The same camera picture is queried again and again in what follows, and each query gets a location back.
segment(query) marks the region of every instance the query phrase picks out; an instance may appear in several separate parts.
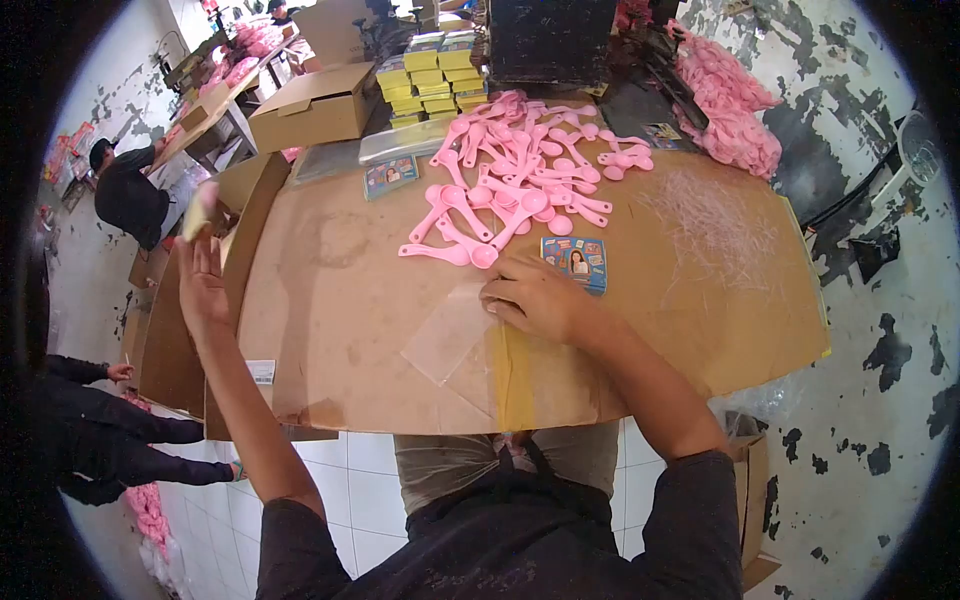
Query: black shirt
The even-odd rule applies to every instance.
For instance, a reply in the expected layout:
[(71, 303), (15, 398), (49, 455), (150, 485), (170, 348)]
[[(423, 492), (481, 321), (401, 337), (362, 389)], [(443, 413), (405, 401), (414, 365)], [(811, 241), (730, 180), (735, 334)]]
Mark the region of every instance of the black shirt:
[(100, 174), (93, 205), (106, 223), (129, 233), (146, 251), (160, 241), (160, 226), (170, 197), (154, 187), (140, 169), (153, 164), (153, 145), (118, 155)]
[(498, 470), (407, 519), (410, 541), (351, 581), (319, 516), (292, 500), (263, 512), (258, 600), (274, 598), (742, 598), (731, 459), (668, 464), (643, 530), (617, 554), (594, 488)]
[(274, 17), (274, 25), (286, 25), (287, 23), (290, 23), (291, 21), (294, 20), (294, 12), (302, 11), (302, 10), (303, 10), (303, 7), (293, 7), (293, 8), (287, 9), (287, 15), (284, 16), (282, 19), (278, 19)]

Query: worktable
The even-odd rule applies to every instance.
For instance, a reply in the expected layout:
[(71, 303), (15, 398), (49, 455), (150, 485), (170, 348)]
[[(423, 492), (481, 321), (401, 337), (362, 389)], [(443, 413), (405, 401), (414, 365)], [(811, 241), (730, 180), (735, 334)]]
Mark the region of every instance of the worktable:
[[(225, 99), (218, 104), (199, 125), (197, 125), (197, 127), (193, 128), (189, 132), (183, 132), (181, 135), (178, 135), (173, 143), (163, 149), (163, 152), (147, 171), (147, 175), (150, 175), (162, 167), (167, 163), (167, 161), (170, 160), (170, 158), (176, 156), (179, 152), (186, 151), (188, 154), (190, 154), (190, 146), (200, 139), (204, 133), (209, 131), (211, 127), (216, 125), (217, 122), (223, 117), (226, 117), (227, 120), (229, 120), (236, 131), (240, 134), (240, 137), (243, 139), (244, 143), (246, 143), (256, 155), (256, 143), (253, 141), (253, 135), (250, 131), (250, 125), (247, 123), (247, 117), (244, 116), (243, 112), (240, 110), (240, 107), (236, 103), (237, 96), (239, 96), (241, 92), (245, 91), (253, 84), (256, 78), (260, 75), (261, 69), (264, 67), (266, 67), (270, 72), (274, 82), (276, 83), (276, 87), (280, 88), (279, 78), (276, 76), (273, 67), (270, 65), (270, 61), (275, 59), (284, 48), (293, 43), (293, 41), (297, 38), (297, 36), (291, 36), (287, 39), (284, 39), (283, 43), (277, 46), (277, 48), (275, 48), (269, 55), (264, 57), (257, 64), (257, 66), (247, 74), (246, 77), (240, 80), (240, 83), (230, 89), (229, 95), (226, 96)], [(197, 160), (197, 162), (199, 162), (210, 173), (217, 172), (216, 168), (205, 156), (191, 155), (191, 157)]]
[[(595, 159), (607, 144), (577, 148)], [(655, 150), (654, 161), (652, 172), (635, 169), (624, 181), (598, 183), (590, 196), (614, 204), (607, 228), (574, 216), (572, 235), (607, 246), (610, 285), (601, 301), (704, 396), (764, 383), (824, 355), (829, 341), (816, 276), (786, 200), (765, 181), (705, 156)], [(256, 247), (237, 334), (248, 360), (276, 360), (274, 385), (260, 386), (275, 415), (299, 425), (407, 434), (513, 431), (625, 416), (611, 382), (586, 356), (510, 327), (489, 329), (442, 387), (401, 356), (452, 290), (486, 275), (397, 256), (427, 212), (426, 187), (450, 183), (444, 168), (423, 158), (419, 166), (420, 180), (372, 203), (364, 200), (359, 169), (277, 194)], [(467, 181), (475, 181), (473, 171), (465, 170)], [(698, 264), (678, 263), (669, 224), (639, 201), (670, 197), (677, 177), (726, 190), (731, 202), (748, 207), (774, 232), (770, 251), (758, 258), (764, 289), (731, 287)], [(494, 227), (488, 212), (478, 215)], [(454, 221), (468, 230), (459, 215)], [(534, 223), (504, 253), (536, 253), (546, 235), (546, 227)], [(425, 243), (447, 245), (436, 231)]]

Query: gray pants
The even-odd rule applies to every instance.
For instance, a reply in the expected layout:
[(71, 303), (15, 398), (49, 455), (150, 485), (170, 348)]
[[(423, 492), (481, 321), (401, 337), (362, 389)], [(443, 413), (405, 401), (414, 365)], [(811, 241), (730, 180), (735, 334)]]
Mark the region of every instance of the gray pants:
[[(533, 441), (558, 477), (613, 496), (618, 421), (539, 429)], [(473, 483), (499, 464), (489, 436), (394, 436), (400, 494), (407, 515)], [(514, 466), (535, 471), (525, 454)]]

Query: toy packaging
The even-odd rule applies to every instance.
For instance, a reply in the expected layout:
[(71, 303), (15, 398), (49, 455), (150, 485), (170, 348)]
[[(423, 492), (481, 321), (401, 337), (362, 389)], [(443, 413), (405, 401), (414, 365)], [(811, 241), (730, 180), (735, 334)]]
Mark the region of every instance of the toy packaging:
[(364, 171), (364, 196), (370, 202), (419, 178), (417, 161), (412, 156), (387, 160)]
[(543, 237), (540, 239), (540, 258), (594, 296), (603, 296), (607, 292), (607, 251), (602, 240)]

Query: packing tape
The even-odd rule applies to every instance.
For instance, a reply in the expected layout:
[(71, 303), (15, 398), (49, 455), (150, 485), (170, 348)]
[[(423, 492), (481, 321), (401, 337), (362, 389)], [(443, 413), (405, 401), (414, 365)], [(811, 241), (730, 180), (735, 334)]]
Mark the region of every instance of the packing tape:
[(492, 349), (497, 428), (499, 431), (534, 429), (534, 393), (526, 334), (501, 323), (491, 327), (487, 336)]

